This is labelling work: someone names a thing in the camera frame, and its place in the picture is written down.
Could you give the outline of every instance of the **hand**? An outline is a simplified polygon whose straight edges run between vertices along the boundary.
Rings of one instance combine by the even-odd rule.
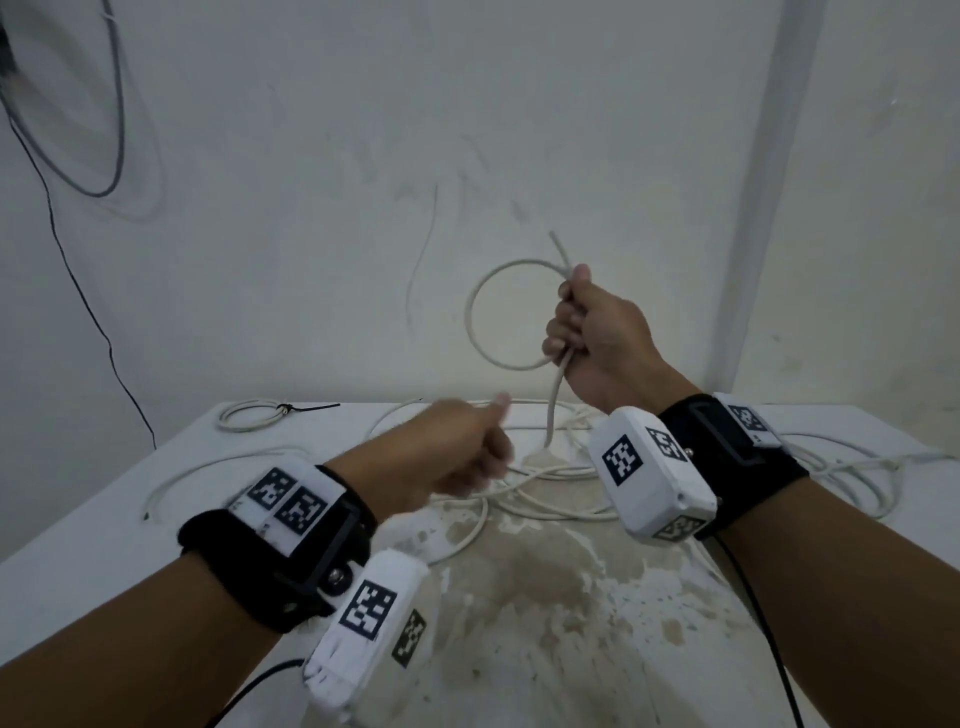
[[[636,304],[595,285],[587,265],[573,269],[559,295],[542,349],[558,364],[574,349],[566,380],[581,400],[608,414],[628,404],[659,414],[699,392],[660,356]]]
[[[466,496],[506,475],[514,448],[500,424],[509,408],[506,394],[486,407],[440,400],[326,465],[383,522],[418,510],[432,493]]]

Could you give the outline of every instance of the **gray cable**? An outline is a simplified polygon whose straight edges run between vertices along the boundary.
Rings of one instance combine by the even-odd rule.
[[[16,110],[16,105],[12,99],[7,97],[3,85],[0,85],[0,104],[3,105],[4,111],[10,117],[11,121],[16,124],[16,128],[30,144],[34,153],[61,180],[85,197],[92,197],[94,199],[107,197],[117,188],[117,185],[120,183],[120,178],[123,176],[124,162],[127,157],[127,111],[123,97],[123,79],[120,76],[120,37],[117,32],[117,23],[113,17],[113,6],[110,4],[110,0],[101,0],[101,5],[103,5],[104,8],[104,22],[107,23],[107,33],[110,39],[110,59],[113,63],[113,86],[116,91],[117,125],[119,127],[117,130],[117,156],[113,166],[113,179],[110,180],[110,184],[108,184],[107,187],[99,192],[87,189],[60,169],[60,167],[50,159],[50,156],[43,151],[43,147],[40,146],[36,137],[31,133],[30,128],[24,123],[23,117],[20,116],[20,113]]]

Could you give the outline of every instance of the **person's right hand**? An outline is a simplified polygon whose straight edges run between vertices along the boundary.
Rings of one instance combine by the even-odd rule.
[[[566,380],[581,400],[608,414],[628,404],[659,414],[699,392],[660,356],[636,304],[594,285],[587,265],[573,269],[559,294],[542,349],[556,363],[574,349]]]

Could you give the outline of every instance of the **qr code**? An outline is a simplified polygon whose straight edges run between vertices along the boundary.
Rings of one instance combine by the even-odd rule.
[[[340,617],[340,623],[361,637],[375,640],[395,601],[396,592],[364,579]]]
[[[326,510],[326,501],[303,486],[276,512],[275,518],[287,528],[302,536]]]
[[[643,465],[640,456],[636,454],[633,443],[624,435],[615,443],[613,447],[603,453],[603,461],[610,471],[610,477],[613,482],[620,486],[624,480],[636,473]]]
[[[273,468],[253,484],[253,487],[247,491],[247,496],[268,511],[272,511],[295,485],[297,485],[296,478],[280,468]]]
[[[410,659],[414,656],[414,650],[420,644],[420,638],[426,629],[426,619],[420,616],[416,609],[410,613],[403,631],[400,632],[400,639],[396,641],[394,651],[391,652],[393,658],[400,663],[400,666],[406,668],[410,664]]]
[[[739,404],[731,404],[730,411],[740,423],[752,432],[768,432],[766,425],[754,414],[750,407],[744,407]]]
[[[703,519],[695,519],[692,516],[678,516],[657,531],[657,533],[654,534],[654,538],[676,543],[682,541],[694,531],[699,530],[700,526],[705,523],[706,521]]]
[[[650,433],[650,436],[654,439],[654,442],[657,443],[657,447],[660,448],[660,452],[662,452],[666,457],[672,457],[674,460],[686,462],[686,455],[684,455],[684,451],[680,449],[680,446],[677,445],[677,441],[673,439],[673,436],[669,432],[653,429],[652,427],[647,427],[647,432]]]

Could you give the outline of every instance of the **person's left hand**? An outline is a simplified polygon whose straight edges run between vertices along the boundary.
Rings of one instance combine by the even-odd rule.
[[[326,465],[383,522],[421,508],[432,493],[465,496],[506,475],[514,449],[500,424],[509,408],[506,394],[486,407],[440,400]]]

